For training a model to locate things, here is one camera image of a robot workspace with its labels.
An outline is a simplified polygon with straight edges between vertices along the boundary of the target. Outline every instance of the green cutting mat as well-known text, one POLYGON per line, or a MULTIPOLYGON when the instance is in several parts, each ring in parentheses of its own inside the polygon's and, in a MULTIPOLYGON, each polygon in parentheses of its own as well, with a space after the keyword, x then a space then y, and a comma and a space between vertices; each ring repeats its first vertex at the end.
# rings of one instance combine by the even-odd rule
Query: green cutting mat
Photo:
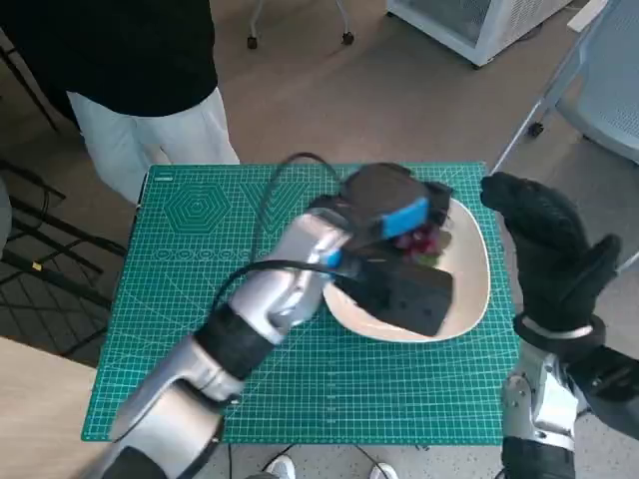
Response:
MULTIPOLYGON (((513 308, 494 214, 479 202, 484 166, 408 165, 439 180, 477 219, 491 300, 472 331, 437 344, 357 336, 323 306, 256 371, 227 409, 225 439, 244 443, 496 444, 499 388, 513 363, 513 308)), ((357 166, 337 167, 340 175, 357 166)), ((205 319, 216 287, 249 258, 273 166, 153 167, 132 234, 83 430, 108 439, 118 406, 158 359, 205 319)), ((310 200, 334 192, 314 165, 288 169, 267 213, 263 252, 310 200)))

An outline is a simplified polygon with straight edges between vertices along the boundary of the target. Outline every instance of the white appliance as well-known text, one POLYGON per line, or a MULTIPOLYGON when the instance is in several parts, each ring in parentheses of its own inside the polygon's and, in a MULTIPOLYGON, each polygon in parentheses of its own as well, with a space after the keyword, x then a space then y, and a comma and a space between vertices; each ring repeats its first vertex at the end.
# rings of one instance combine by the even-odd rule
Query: white appliance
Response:
POLYGON ((477 66, 572 0, 386 0, 387 11, 477 66))

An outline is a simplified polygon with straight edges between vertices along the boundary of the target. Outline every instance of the floor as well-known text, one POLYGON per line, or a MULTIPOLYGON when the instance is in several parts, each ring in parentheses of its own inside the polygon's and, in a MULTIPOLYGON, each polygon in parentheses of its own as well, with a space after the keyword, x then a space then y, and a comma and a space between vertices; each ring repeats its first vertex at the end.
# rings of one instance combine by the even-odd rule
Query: floor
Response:
MULTIPOLYGON (((258 51, 246 48, 251 2, 213 7, 216 59, 234 146, 246 163, 273 163, 308 150, 331 162, 483 161, 493 164, 529 109, 573 34, 564 11, 540 34, 509 48, 474 71, 462 58, 396 18, 382 0, 348 0, 354 45, 340 45, 340 23, 328 0, 269 2, 258 51)), ((126 243, 133 209, 96 178, 73 128, 59 119, 55 135, 7 71, 0 69, 0 153, 66 193, 56 215, 98 235, 126 243)), ((563 191, 579 207, 591 237, 624 239, 624 254, 639 248, 631 211, 639 201, 639 170, 583 140, 560 119, 525 142, 506 171, 563 191)), ((508 240, 507 262, 514 270, 508 240)), ((609 342, 639 354, 639 266, 616 279, 597 312, 609 342)), ((520 298, 515 289, 515 302, 520 298)), ((579 477, 626 479, 639 468, 637 443, 593 418, 577 427, 579 477)), ((281 446, 236 446, 234 477, 264 466, 281 446)), ((401 478, 491 478, 499 450, 485 448, 369 447, 401 478)), ((229 477, 227 451, 202 477, 229 477)), ((367 477, 369 461, 349 446, 297 446, 299 477, 367 477)))

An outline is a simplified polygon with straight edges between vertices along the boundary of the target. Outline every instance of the wheel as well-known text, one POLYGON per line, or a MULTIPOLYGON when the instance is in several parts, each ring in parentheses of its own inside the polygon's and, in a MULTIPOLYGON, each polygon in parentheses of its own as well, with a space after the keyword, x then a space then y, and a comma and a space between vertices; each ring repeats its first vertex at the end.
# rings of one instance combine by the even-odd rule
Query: wheel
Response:
POLYGON ((341 42, 344 45, 352 45, 352 42, 355 41, 355 37, 350 32, 346 32, 341 36, 341 42))
POLYGON ((528 136, 531 138, 537 138, 543 133, 543 125, 539 122, 535 122, 528 127, 528 136))

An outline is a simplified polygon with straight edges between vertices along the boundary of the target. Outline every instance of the black glove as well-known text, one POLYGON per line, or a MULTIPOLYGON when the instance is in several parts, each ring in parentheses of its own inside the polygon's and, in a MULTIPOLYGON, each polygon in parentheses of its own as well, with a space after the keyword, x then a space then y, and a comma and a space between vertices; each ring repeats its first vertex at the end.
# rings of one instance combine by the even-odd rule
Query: black glove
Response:
POLYGON ((525 314, 551 331, 588 324, 615 276, 621 239, 590 247, 574 206, 536 182, 496 173, 481 187, 481 202, 503 215, 514 239, 525 314))

